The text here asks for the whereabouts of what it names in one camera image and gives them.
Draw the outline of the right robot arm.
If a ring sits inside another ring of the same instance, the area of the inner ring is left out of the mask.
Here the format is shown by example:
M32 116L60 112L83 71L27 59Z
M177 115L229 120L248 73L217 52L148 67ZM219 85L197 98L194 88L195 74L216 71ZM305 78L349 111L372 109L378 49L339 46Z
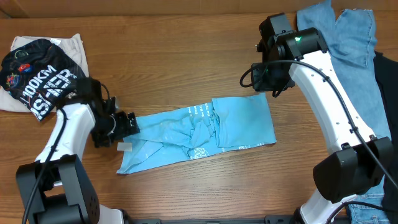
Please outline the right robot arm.
M318 120L328 157L313 168L316 190L293 215L268 215L266 223L347 223L338 213L387 176L394 149L361 119L342 87L319 30L294 30L283 13L259 25L262 60L247 71L251 87L273 97L298 86Z

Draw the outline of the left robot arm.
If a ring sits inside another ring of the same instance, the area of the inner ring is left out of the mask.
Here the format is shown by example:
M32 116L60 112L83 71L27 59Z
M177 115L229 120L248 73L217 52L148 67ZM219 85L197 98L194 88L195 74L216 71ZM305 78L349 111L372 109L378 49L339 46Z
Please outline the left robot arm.
M103 98L105 85L76 82L73 96L60 100L50 139L33 163L19 166L16 181L24 204L23 223L132 223L123 209L100 204L81 162L88 138L95 147L139 133L134 113Z

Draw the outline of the light blue t-shirt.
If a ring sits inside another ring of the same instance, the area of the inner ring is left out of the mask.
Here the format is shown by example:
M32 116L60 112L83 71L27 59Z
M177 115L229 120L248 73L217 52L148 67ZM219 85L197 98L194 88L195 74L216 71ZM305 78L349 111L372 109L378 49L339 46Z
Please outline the light blue t-shirt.
M276 143L265 94L211 102L137 118L140 132L124 138L118 174L132 174L228 151Z

